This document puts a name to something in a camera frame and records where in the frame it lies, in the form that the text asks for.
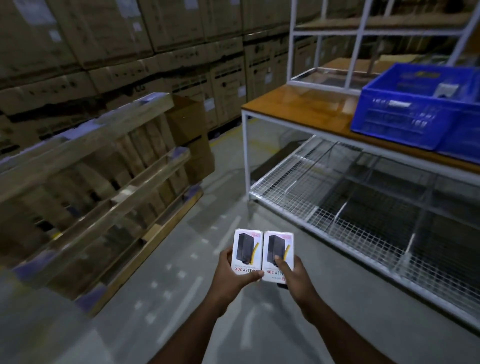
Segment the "hand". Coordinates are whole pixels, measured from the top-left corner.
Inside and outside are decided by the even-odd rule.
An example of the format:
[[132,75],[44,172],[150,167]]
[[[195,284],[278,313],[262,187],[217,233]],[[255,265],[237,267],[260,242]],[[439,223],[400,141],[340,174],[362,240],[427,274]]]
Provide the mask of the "hand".
[[295,267],[293,271],[288,264],[277,255],[275,255],[275,262],[285,275],[288,290],[294,301],[300,307],[303,316],[307,321],[312,322],[310,315],[311,307],[315,305],[316,301],[321,300],[321,298],[315,290],[301,259],[297,255],[295,256]]
[[264,276],[262,270],[242,275],[235,274],[231,267],[232,250],[233,246],[220,253],[212,284],[205,298],[206,301],[218,306],[219,317],[225,313],[228,305],[238,296],[243,287]]

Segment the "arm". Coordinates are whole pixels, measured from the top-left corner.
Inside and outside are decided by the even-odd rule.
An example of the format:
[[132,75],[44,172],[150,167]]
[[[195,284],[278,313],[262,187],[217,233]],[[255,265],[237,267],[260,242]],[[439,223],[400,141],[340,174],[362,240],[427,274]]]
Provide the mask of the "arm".
[[259,280],[263,271],[236,275],[230,267],[232,247],[222,251],[212,285],[202,303],[173,334],[148,364],[200,364],[217,319],[247,284]]
[[275,261],[285,275],[290,294],[303,316],[317,328],[335,363],[394,364],[320,298],[300,258],[295,256],[293,271],[278,256]]

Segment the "concrete floor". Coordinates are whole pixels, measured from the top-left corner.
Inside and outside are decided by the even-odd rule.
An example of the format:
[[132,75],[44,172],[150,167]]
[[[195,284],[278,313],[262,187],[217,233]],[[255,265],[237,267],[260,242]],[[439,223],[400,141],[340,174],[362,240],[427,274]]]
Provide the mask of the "concrete floor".
[[[252,121],[252,169],[289,141],[306,137]],[[181,223],[93,320],[65,308],[65,302],[59,303],[61,309],[51,308],[58,312],[55,318],[49,315],[55,329],[35,344],[29,358],[46,355],[50,347],[42,363],[146,363],[204,298],[218,252],[232,243],[234,230],[247,228],[293,232],[296,254],[320,295],[398,364],[480,363],[477,336],[268,209],[247,203],[241,128],[213,141],[212,150],[216,171],[205,179],[205,195]],[[30,362],[13,351],[4,344],[0,357],[7,352],[11,360],[5,362]],[[333,361],[288,291],[259,282],[245,288],[218,320],[204,358],[205,364],[245,362]]]

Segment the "forearm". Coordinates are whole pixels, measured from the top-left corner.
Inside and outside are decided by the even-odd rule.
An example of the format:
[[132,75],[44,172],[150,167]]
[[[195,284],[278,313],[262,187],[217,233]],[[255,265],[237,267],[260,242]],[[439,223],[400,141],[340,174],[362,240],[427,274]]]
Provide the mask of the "forearm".
[[320,297],[312,299],[304,306],[303,311],[322,336],[336,364],[394,364],[360,336]]
[[220,310],[206,297],[148,364],[200,364]]

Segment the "white shelving rack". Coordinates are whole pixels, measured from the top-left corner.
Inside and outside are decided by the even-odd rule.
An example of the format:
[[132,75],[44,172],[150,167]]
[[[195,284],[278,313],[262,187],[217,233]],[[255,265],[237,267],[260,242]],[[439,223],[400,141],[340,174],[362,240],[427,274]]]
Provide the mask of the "white shelving rack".
[[[385,13],[382,16],[369,17],[373,0],[365,0],[361,18],[355,19],[336,19],[337,24],[333,24],[332,19],[327,19],[328,0],[323,0],[322,11],[319,20],[307,22],[297,25],[297,1],[291,0],[291,16],[290,16],[290,35],[288,42],[288,63],[287,63],[287,84],[294,86],[302,86],[314,88],[324,91],[341,92],[349,95],[360,95],[361,87],[366,85],[370,80],[368,72],[354,71],[355,62],[357,61],[360,45],[364,36],[452,36],[458,37],[456,46],[448,59],[447,65],[455,65],[458,57],[462,53],[468,38],[475,29],[480,19],[480,2],[477,3],[474,11],[468,19],[466,13],[450,14],[444,16],[437,21],[438,14],[418,14],[413,16],[400,16],[409,18],[405,25],[393,25],[391,20],[395,16],[391,16],[395,0],[388,0]],[[315,58],[313,68],[299,75],[293,75],[293,54],[294,40],[299,36],[317,36],[317,46],[315,50]],[[338,70],[329,70],[319,67],[319,58],[322,48],[322,37],[324,36],[356,36],[353,53],[350,60],[348,71],[339,72]],[[308,77],[313,73],[329,75],[332,73],[340,73],[340,77],[334,80],[325,79],[322,82],[313,82]],[[357,78],[359,82],[352,84],[352,79]]]
[[[389,0],[385,18],[389,18],[393,4]],[[356,77],[354,65],[361,39],[366,35],[456,36],[458,41],[448,61],[453,65],[480,17],[477,4],[462,26],[376,28],[366,26],[371,5],[372,0],[366,0],[358,28],[305,30],[295,24],[297,1],[292,0],[287,84],[359,95],[361,86],[352,87],[352,79]],[[326,9],[324,0],[322,19]],[[318,42],[315,68],[303,75],[319,69],[323,36],[356,35],[343,85],[302,81],[302,75],[292,78],[294,37],[305,35],[318,36]],[[335,70],[324,68],[321,72]],[[249,199],[480,330],[479,174],[251,109],[243,108],[241,113]],[[312,135],[253,185],[248,153],[249,117]]]

